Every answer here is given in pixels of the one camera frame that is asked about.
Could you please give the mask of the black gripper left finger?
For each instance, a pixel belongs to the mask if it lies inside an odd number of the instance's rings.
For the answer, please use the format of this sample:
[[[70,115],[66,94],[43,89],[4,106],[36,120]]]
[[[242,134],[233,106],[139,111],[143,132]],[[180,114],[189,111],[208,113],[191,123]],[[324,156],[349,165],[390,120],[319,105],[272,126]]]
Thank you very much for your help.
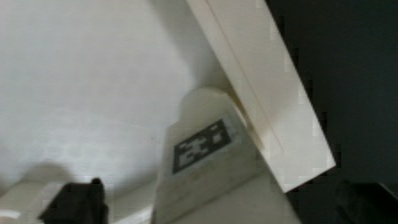
[[[45,224],[109,224],[105,186],[100,178],[68,183],[40,215]]]

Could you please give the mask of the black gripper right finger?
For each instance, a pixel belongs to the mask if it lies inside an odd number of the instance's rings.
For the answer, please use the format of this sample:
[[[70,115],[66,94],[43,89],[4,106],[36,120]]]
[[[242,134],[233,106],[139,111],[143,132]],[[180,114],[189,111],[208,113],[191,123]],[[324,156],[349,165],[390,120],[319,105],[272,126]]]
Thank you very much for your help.
[[[335,224],[398,224],[398,199],[377,183],[342,182]]]

